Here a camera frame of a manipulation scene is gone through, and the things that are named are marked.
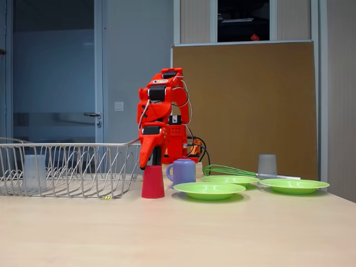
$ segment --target small yellow object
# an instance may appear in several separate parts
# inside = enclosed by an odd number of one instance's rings
[[[110,200],[110,199],[112,199],[112,196],[105,196],[101,200]]]

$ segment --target green plate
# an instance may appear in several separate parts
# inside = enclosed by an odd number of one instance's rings
[[[238,175],[211,175],[201,178],[205,182],[227,182],[228,184],[237,184],[248,186],[252,182],[259,182],[260,179],[252,176],[238,176]]]
[[[326,182],[312,180],[297,180],[297,179],[266,179],[260,181],[260,184],[268,185],[273,190],[287,194],[310,194],[318,188],[330,186]]]
[[[242,185],[227,184],[224,182],[188,182],[173,187],[177,191],[185,192],[188,196],[203,200],[227,199],[235,193],[245,191]]]

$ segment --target clear plastic cup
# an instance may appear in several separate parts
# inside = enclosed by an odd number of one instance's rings
[[[24,156],[24,179],[21,186],[23,191],[25,191],[25,188],[27,192],[39,192],[39,189],[41,189],[41,192],[44,192],[46,190],[47,181],[45,160],[44,155]]]
[[[276,155],[260,154],[258,157],[258,179],[277,178]]]

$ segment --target metal dish rack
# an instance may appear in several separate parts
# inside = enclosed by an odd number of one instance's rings
[[[138,176],[140,144],[0,144],[0,196],[112,197],[128,192]],[[28,189],[25,155],[35,155],[37,188]],[[45,156],[46,182],[37,155]]]

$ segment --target red plastic cup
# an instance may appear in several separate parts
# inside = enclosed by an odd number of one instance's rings
[[[145,168],[141,196],[145,199],[159,199],[165,196],[162,166],[150,165]]]

